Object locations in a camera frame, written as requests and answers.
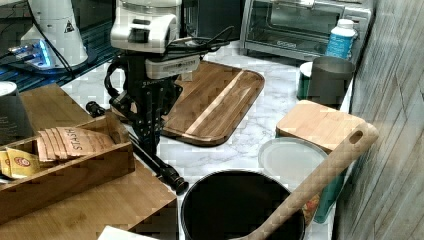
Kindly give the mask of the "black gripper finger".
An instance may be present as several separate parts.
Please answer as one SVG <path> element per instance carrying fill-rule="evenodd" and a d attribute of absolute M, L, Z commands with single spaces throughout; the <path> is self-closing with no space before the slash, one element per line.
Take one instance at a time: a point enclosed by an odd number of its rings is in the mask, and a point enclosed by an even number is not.
<path fill-rule="evenodd" d="M 142 119 L 136 114 L 129 115 L 129 121 L 131 123 L 134 135 L 136 136 L 138 143 L 141 146 L 145 146 L 148 143 L 148 128 L 145 126 Z"/>
<path fill-rule="evenodd" d="M 147 151 L 149 155 L 155 155 L 157 153 L 157 146 L 160 141 L 162 129 L 163 119 L 160 115 L 155 116 L 148 121 Z"/>

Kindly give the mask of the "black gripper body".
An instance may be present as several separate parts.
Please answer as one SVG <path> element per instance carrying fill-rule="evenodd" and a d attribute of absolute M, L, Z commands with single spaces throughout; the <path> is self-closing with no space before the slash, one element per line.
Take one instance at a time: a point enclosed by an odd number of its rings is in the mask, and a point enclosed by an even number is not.
<path fill-rule="evenodd" d="M 150 79 L 141 55 L 115 57 L 109 66 L 109 75 L 122 69 L 125 75 L 121 93 L 109 83 L 109 103 L 131 122 L 150 124 L 162 122 L 169 114 L 183 88 L 175 83 L 176 76 L 159 80 Z"/>

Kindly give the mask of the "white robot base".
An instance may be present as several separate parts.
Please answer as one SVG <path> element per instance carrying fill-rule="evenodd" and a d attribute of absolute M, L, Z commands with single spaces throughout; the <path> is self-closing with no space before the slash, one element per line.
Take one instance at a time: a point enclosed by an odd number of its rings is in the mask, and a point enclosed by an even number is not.
<path fill-rule="evenodd" d="M 97 55 L 83 43 L 71 0 L 26 0 L 32 27 L 8 53 L 41 71 L 73 72 Z"/>

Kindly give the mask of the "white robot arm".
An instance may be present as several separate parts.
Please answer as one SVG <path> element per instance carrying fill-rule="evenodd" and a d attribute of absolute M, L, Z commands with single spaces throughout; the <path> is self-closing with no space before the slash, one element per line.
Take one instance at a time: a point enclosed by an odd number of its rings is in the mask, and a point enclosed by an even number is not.
<path fill-rule="evenodd" d="M 140 148 L 155 155 L 164 117 L 182 91 L 176 84 L 179 75 L 165 69 L 171 61 L 168 46 L 178 36 L 175 9 L 180 3 L 117 2 L 111 45 L 121 53 L 108 67 L 104 86 L 111 106 L 131 123 Z M 125 74 L 121 90 L 112 85 L 109 77 L 117 69 Z"/>

